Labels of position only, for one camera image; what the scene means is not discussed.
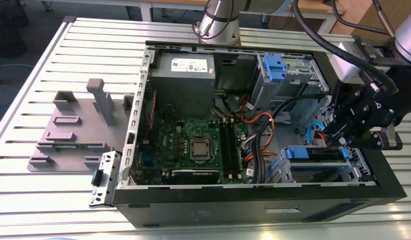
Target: power supply label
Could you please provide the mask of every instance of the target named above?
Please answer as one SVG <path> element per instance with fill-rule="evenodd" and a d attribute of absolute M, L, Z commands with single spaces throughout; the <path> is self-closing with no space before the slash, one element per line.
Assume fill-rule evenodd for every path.
<path fill-rule="evenodd" d="M 171 71 L 207 73 L 207 59 L 174 58 L 171 60 Z"/>

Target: motherboard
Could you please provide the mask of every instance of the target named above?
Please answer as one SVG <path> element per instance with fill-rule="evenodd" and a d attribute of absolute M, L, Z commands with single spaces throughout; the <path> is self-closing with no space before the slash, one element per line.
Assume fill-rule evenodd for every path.
<path fill-rule="evenodd" d="M 243 123 L 222 120 L 162 119 L 155 142 L 145 141 L 142 167 L 135 170 L 141 185 L 242 184 L 241 144 Z"/>

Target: aluminum extrusion table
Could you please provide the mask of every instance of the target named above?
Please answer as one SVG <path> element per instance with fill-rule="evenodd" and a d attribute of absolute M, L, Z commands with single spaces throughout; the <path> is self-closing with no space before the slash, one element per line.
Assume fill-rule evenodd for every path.
<path fill-rule="evenodd" d="M 335 45 L 354 40 L 323 36 Z M 146 40 L 194 43 L 197 38 L 185 24 L 89 18 L 62 24 L 0 122 L 0 238 L 411 239 L 411 114 L 397 127 L 403 150 L 385 152 L 409 197 L 333 222 L 135 229 L 115 209 L 89 208 L 91 174 L 30 172 L 56 91 L 91 98 L 87 81 L 102 78 L 114 99 L 137 92 Z M 301 32 L 242 28 L 241 41 L 250 47 L 323 50 Z"/>

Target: ram slot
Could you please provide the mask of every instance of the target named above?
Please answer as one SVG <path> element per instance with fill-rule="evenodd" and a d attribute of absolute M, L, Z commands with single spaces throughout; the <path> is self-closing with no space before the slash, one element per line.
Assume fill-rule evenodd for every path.
<path fill-rule="evenodd" d="M 235 179 L 242 178 L 241 173 L 241 161 L 238 155 L 238 139 L 235 136 L 234 124 L 227 125 L 227 143 L 229 143 L 229 152 L 230 152 L 230 159 L 231 159 L 231 170 L 233 170 L 233 177 Z"/>
<path fill-rule="evenodd" d="M 222 164 L 223 164 L 223 176 L 233 178 L 231 174 L 231 155 L 230 155 L 230 146 L 229 146 L 229 131 L 227 123 L 222 122 L 219 125 L 221 132 L 221 152 L 222 152 Z"/>

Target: cpu socket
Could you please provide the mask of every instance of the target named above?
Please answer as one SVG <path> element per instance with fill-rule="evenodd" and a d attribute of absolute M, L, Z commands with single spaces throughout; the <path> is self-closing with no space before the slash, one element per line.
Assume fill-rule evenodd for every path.
<path fill-rule="evenodd" d="M 211 139 L 209 136 L 191 137 L 191 160 L 197 164 L 205 164 L 211 160 Z"/>

